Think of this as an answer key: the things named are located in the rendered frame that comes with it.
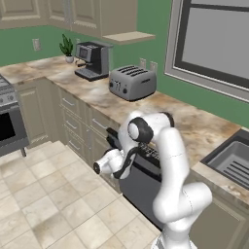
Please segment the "silver stove with oven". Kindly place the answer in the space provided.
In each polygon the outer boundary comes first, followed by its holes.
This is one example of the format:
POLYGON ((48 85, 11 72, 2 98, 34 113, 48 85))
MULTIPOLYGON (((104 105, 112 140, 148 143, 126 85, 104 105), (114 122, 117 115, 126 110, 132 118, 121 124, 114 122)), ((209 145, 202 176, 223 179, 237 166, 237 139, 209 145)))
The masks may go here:
POLYGON ((0 157, 17 150, 25 157, 28 145, 18 95, 12 84, 0 74, 0 157))

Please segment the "black and silver coffee machine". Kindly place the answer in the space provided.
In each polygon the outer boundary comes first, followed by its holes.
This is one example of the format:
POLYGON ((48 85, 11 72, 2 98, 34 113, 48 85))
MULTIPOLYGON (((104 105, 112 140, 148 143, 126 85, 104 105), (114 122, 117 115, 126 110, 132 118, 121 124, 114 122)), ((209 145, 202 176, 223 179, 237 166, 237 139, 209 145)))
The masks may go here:
POLYGON ((89 41, 76 45, 76 57, 83 60, 75 74, 90 82, 109 77, 109 50, 113 46, 99 41, 89 41))

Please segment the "beige wall shelf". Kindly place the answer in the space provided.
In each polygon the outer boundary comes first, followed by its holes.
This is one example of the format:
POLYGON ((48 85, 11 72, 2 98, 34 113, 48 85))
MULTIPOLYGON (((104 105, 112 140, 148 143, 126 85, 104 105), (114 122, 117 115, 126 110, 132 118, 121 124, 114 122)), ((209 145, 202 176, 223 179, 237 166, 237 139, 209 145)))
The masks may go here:
POLYGON ((156 36, 154 34, 143 33, 139 31, 132 31, 120 34, 112 34, 103 36, 102 39, 113 44, 118 45, 128 45, 138 42, 144 42, 155 39, 156 36))

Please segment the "beige wide drawer front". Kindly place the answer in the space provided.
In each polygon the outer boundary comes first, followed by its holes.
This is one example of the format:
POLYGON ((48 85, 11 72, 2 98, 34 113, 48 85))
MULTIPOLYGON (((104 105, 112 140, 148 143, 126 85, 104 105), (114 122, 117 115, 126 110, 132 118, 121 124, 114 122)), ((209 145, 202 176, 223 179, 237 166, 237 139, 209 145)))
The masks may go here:
POLYGON ((102 125, 111 127, 114 130, 117 130, 119 128, 119 124, 113 121, 110 117, 107 117, 106 115, 102 114, 98 110, 95 110, 94 108, 89 108, 89 125, 97 131, 99 134, 106 136, 107 135, 107 128, 103 129, 99 125, 95 124, 92 119, 96 119, 99 123, 102 125))

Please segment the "beige corner cupboard door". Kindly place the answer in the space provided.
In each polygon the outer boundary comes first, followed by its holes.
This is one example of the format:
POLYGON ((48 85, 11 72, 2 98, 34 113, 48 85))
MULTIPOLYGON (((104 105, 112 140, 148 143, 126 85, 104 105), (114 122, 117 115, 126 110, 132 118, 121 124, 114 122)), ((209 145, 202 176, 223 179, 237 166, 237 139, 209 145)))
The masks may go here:
POLYGON ((17 91, 29 147, 36 147, 47 142, 49 135, 46 131, 37 87, 34 83, 18 85, 17 91))

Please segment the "grey dishwasher door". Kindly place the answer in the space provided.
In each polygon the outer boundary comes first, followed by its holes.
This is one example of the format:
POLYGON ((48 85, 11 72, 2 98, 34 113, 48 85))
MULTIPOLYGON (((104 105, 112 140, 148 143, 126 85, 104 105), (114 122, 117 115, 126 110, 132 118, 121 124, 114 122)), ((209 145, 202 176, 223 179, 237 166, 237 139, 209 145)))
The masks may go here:
MULTIPOLYGON (((148 161, 160 169, 158 152, 147 144, 139 146, 134 161, 148 161)), ((123 196, 161 231, 163 223, 155 217, 153 211, 153 201, 160 190, 161 181, 159 182, 137 169, 134 171, 130 169, 129 175, 119 183, 123 196)))

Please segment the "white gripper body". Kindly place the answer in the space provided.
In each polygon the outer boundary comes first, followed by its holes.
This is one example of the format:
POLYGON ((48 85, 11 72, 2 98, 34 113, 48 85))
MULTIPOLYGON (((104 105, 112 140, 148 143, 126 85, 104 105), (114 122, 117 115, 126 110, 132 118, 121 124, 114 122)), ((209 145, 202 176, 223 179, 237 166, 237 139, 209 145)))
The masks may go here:
POLYGON ((104 153, 104 157, 106 157, 109 160, 115 157, 119 157, 120 155, 121 155, 121 151, 119 149, 108 149, 104 153))

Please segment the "grey sink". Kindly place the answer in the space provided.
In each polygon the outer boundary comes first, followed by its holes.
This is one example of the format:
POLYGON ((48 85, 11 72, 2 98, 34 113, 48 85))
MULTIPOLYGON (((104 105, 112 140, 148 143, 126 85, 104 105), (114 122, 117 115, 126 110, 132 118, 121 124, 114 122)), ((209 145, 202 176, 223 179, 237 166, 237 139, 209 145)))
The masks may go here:
POLYGON ((249 131, 241 128, 200 162, 249 191, 249 131))

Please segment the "beige narrow drawer front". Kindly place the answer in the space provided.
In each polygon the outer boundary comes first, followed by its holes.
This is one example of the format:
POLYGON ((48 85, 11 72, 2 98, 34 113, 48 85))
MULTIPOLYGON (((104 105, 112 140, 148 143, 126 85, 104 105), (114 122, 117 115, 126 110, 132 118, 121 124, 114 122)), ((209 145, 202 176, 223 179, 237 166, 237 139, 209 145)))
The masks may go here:
POLYGON ((86 157, 85 155, 85 147, 84 143, 70 130, 65 130, 67 145, 82 159, 86 157), (76 150, 73 146, 71 146, 68 142, 72 141, 77 147, 80 147, 80 150, 76 150))
POLYGON ((59 91, 60 94, 60 102, 61 104, 66 107, 68 110, 73 112, 74 114, 79 114, 79 101, 78 99, 71 94, 70 92, 61 89, 59 91))
POLYGON ((63 119, 64 119, 64 124, 71 129, 73 132, 75 132, 77 135, 81 136, 81 124, 78 120, 76 120, 72 115, 70 115, 67 111, 63 111, 63 119), (73 126, 76 126, 77 129, 72 128, 69 126, 66 121, 68 121, 70 124, 73 126))

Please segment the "beige base cupboard door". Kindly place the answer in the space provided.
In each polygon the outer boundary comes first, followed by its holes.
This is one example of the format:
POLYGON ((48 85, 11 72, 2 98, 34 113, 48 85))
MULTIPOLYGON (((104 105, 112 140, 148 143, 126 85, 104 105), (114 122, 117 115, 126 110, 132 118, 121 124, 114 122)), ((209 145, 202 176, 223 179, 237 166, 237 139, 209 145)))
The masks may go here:
MULTIPOLYGON (((106 139, 96 133, 95 131, 91 132, 91 151, 92 159, 99 160, 103 154, 110 148, 109 143, 106 139)), ((120 184, 117 179, 112 179, 110 175, 101 174, 101 177, 118 193, 121 193, 120 184)))

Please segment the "beige wall cupboards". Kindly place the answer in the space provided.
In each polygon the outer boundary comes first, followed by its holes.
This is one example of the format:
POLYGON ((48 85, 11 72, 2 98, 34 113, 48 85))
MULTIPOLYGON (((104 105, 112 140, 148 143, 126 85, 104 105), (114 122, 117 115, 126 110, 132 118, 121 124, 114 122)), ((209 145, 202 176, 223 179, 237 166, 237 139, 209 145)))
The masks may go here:
POLYGON ((0 0, 0 29, 53 25, 102 38, 136 30, 137 0, 0 0))

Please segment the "green potted plant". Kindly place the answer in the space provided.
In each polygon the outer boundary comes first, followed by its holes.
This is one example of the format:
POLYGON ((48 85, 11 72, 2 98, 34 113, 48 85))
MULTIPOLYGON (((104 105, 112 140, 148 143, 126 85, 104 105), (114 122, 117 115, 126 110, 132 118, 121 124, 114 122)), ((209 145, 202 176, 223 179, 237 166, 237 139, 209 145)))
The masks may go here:
POLYGON ((74 61, 73 52, 73 43, 70 38, 67 38, 65 35, 62 35, 63 42, 59 44, 59 48, 62 53, 65 55, 65 60, 67 63, 72 63, 74 61))

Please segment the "silver four-slot toaster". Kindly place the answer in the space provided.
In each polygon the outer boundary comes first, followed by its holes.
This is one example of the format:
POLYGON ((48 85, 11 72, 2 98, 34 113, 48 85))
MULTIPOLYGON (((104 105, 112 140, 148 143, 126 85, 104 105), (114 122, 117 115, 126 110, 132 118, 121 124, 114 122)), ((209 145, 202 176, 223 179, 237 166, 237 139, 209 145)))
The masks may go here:
POLYGON ((136 65, 114 69, 109 76, 109 91, 127 101, 143 99, 156 89, 156 73, 136 65))

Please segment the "grey framed window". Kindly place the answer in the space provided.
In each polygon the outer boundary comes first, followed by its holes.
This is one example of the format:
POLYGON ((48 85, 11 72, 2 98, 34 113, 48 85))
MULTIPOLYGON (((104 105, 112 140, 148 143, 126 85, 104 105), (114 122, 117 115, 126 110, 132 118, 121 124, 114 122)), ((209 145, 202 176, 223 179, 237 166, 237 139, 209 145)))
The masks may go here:
POLYGON ((249 103, 249 0, 172 0, 164 73, 249 103))

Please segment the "beige cupboard under sink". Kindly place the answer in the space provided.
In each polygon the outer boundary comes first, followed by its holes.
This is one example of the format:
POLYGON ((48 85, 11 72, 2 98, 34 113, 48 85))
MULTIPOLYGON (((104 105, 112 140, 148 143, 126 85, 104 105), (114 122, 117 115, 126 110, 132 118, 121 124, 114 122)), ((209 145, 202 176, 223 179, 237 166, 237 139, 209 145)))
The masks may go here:
POLYGON ((249 212, 193 171, 190 179, 205 183, 212 192, 211 204, 191 229, 190 238, 197 249, 249 249, 249 212))

